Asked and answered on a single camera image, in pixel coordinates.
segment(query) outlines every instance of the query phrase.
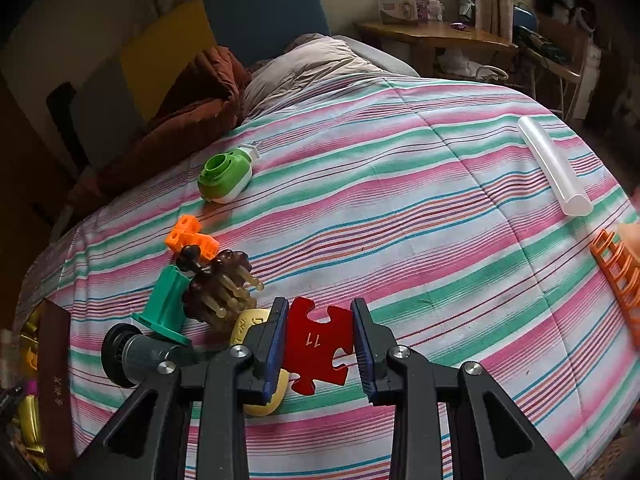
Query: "bed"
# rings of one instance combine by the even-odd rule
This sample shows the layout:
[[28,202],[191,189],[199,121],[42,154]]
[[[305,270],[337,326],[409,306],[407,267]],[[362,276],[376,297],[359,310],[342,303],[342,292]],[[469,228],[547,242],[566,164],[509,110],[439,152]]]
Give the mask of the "bed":
[[[522,115],[544,126],[593,202],[568,218],[524,145]],[[260,150],[254,177],[228,205],[200,199],[215,153]],[[640,392],[638,354],[588,249],[636,213],[595,154],[523,94],[473,82],[348,73],[284,96],[178,166],[125,193],[47,248],[27,273],[18,328],[44,297],[71,312],[70,378],[81,452],[129,395],[100,365],[102,339],[142,311],[171,253],[163,240],[194,214],[222,248],[247,252],[275,296],[330,304],[366,299],[373,319],[431,361],[482,363],[579,475]],[[182,331],[198,350],[207,325]],[[248,418],[252,478],[386,478],[393,411],[367,404],[355,357],[343,387],[288,391]],[[194,478],[199,410],[186,477]],[[444,478],[451,476],[441,410]]]

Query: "blue headboard panel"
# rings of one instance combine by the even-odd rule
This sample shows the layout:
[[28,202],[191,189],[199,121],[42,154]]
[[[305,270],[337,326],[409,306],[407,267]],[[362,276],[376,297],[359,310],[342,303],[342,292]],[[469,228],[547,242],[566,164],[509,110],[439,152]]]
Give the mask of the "blue headboard panel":
[[244,65],[283,53],[301,34],[330,35],[320,0],[203,0],[216,43]]

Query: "green plastic container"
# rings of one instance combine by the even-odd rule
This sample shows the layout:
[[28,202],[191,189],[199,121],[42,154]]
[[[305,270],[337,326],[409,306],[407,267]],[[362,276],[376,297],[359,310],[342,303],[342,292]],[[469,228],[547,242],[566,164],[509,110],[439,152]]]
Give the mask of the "green plastic container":
[[202,198],[220,204],[234,200],[251,180],[251,166],[258,158],[258,149],[250,144],[212,156],[198,176]]
[[132,314],[132,318],[157,334],[181,345],[188,346],[191,340],[180,333],[186,319],[182,309],[182,293],[191,280],[178,267],[166,266],[151,291],[142,314]]

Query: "orange toy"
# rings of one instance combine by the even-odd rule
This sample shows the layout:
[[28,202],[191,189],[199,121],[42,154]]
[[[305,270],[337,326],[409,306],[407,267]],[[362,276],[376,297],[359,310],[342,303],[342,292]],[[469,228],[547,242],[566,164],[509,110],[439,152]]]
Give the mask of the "orange toy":
[[164,243],[174,253],[179,253],[187,245],[197,245],[200,247],[200,256],[206,260],[212,260],[220,248],[215,238],[200,234],[200,222],[193,215],[182,215]]
[[603,229],[590,244],[591,254],[604,272],[634,342],[640,347],[640,262],[624,243],[613,241],[615,235]]

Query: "brown blanket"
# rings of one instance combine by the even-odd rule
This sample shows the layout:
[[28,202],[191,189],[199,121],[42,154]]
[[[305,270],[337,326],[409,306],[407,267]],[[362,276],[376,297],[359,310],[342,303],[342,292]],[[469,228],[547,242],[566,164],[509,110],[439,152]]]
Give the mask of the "brown blanket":
[[129,151],[98,171],[95,182],[76,185],[70,197],[76,212],[92,213],[233,129],[242,120],[242,92],[250,81],[228,48],[198,54]]

